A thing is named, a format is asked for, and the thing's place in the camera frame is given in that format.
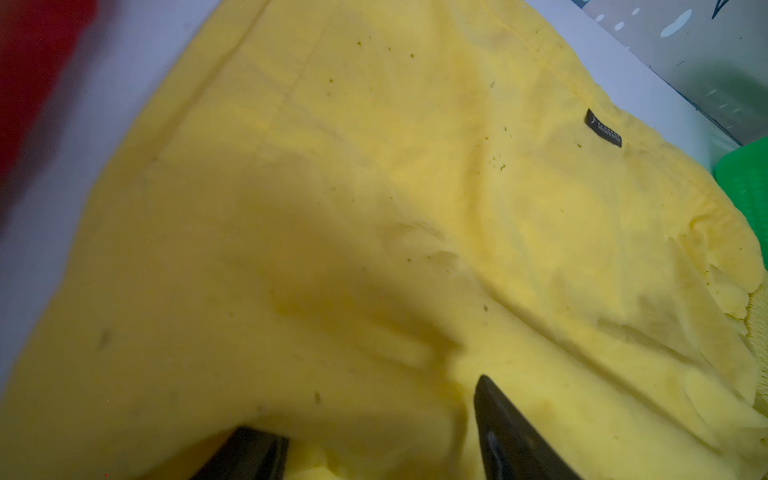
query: gray surface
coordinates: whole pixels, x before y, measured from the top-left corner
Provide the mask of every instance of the gray surface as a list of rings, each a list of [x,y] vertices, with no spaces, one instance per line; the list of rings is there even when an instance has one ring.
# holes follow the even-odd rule
[[[142,106],[219,0],[104,0],[0,196],[0,389],[64,271],[78,218]],[[568,0],[530,0],[611,100],[709,168],[736,145]]]
[[[600,26],[747,144],[768,134],[768,0],[729,0],[712,19],[716,4],[590,0],[582,5],[592,18],[603,15]],[[683,27],[661,37],[689,9]],[[624,26],[616,30],[620,22]]]

